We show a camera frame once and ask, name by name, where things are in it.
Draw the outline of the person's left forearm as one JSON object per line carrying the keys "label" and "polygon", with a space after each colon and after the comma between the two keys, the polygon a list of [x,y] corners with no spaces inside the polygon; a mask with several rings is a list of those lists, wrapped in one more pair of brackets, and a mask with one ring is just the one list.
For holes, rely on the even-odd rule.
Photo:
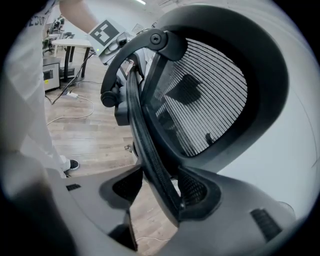
{"label": "person's left forearm", "polygon": [[71,24],[86,34],[99,23],[84,0],[59,0],[59,10]]}

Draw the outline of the white round table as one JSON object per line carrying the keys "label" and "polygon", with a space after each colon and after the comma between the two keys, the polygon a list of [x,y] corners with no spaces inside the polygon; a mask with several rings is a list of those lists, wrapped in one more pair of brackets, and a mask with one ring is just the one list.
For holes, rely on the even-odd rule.
{"label": "white round table", "polygon": [[83,63],[81,64],[81,67],[79,69],[80,76],[83,78],[85,76],[87,61],[90,58],[89,53],[92,49],[91,43],[85,39],[67,38],[67,39],[53,40],[51,44],[54,46],[54,52],[53,52],[54,57],[57,56],[58,46],[66,47],[66,53],[64,58],[64,70],[63,70],[63,77],[62,77],[62,82],[64,83],[70,81],[70,78],[68,77],[69,63],[73,61],[75,48],[85,48]]}

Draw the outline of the white trousers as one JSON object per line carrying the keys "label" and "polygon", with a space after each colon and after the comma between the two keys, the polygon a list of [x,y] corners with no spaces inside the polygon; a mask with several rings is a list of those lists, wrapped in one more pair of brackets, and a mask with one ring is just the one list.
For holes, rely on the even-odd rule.
{"label": "white trousers", "polygon": [[31,124],[27,129],[21,152],[39,161],[45,168],[50,168],[65,179],[65,171],[70,167],[70,160],[60,155],[53,145],[46,123],[44,99],[28,99],[27,104],[32,110]]}

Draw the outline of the white printed t-shirt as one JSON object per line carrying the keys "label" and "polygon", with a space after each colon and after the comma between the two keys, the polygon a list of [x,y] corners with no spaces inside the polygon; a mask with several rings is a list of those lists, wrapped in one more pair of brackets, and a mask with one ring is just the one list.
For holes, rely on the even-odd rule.
{"label": "white printed t-shirt", "polygon": [[44,106],[43,31],[58,0],[47,0],[15,39],[0,79],[0,151],[18,151]]}

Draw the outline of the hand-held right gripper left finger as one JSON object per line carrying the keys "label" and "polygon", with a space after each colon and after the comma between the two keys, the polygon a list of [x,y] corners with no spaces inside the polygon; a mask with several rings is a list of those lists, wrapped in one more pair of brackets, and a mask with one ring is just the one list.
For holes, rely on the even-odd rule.
{"label": "hand-held right gripper left finger", "polygon": [[130,207],[142,187],[139,165],[64,181],[76,204],[97,228],[126,248],[138,249]]}

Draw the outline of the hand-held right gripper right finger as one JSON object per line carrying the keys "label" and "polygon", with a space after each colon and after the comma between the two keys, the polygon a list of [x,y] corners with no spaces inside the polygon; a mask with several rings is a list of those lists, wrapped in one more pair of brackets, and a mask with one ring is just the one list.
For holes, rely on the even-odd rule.
{"label": "hand-held right gripper right finger", "polygon": [[209,171],[180,167],[178,187],[178,230],[159,256],[249,256],[296,220],[256,186]]}

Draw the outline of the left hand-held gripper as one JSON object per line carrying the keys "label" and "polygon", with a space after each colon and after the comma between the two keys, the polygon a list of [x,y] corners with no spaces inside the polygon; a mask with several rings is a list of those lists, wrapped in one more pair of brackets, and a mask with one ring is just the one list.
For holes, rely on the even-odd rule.
{"label": "left hand-held gripper", "polygon": [[[87,38],[100,61],[107,65],[134,36],[114,20],[105,19],[89,32]],[[130,61],[124,61],[118,68],[116,76],[122,86],[127,83],[130,69]]]}

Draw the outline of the person's right black shoe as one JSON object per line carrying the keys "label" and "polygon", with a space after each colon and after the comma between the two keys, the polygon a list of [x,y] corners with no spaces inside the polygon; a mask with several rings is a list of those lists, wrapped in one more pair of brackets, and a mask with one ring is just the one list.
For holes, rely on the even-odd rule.
{"label": "person's right black shoe", "polygon": [[74,171],[74,170],[77,170],[79,167],[80,167],[80,163],[77,160],[68,159],[64,167],[64,172],[67,172],[70,170]]}

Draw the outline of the black mesh office chair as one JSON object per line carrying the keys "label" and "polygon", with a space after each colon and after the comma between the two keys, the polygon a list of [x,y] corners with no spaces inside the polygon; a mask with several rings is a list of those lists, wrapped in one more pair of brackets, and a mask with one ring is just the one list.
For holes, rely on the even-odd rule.
{"label": "black mesh office chair", "polygon": [[106,107],[119,107],[117,72],[147,48],[148,74],[135,65],[126,114],[145,176],[168,218],[206,219],[221,191],[200,171],[217,173],[255,143],[279,117],[289,76],[275,40],[228,8],[191,4],[169,11],[133,38],[110,63],[101,86]]}

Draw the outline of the silver black metal box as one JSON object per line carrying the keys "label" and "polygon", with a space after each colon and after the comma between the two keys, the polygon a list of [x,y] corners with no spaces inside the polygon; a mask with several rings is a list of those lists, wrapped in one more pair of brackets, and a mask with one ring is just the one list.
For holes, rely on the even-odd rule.
{"label": "silver black metal box", "polygon": [[52,91],[60,87],[60,64],[53,63],[43,66],[44,90]]}

